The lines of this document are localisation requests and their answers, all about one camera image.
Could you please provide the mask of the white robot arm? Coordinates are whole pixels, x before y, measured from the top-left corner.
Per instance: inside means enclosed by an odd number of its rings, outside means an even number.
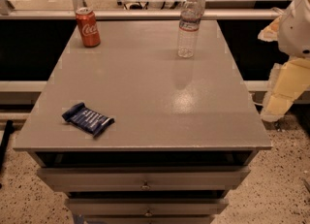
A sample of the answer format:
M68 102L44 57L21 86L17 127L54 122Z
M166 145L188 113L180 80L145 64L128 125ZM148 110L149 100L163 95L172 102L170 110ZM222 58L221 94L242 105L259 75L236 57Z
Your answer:
M258 39L277 41L279 50L289 56L283 65L273 65L263 97L261 119L276 122L310 86L310 0L293 0Z

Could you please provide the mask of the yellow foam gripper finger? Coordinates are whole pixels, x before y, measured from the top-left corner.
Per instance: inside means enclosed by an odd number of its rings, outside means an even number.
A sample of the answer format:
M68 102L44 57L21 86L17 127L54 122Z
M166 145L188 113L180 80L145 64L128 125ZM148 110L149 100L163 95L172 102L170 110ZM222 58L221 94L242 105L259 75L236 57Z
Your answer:
M291 57L283 65L275 63L263 97L261 119L266 122L278 121L309 87L309 58Z
M258 39L265 42L274 42L278 40L279 22L281 17L275 18L267 27L260 31Z

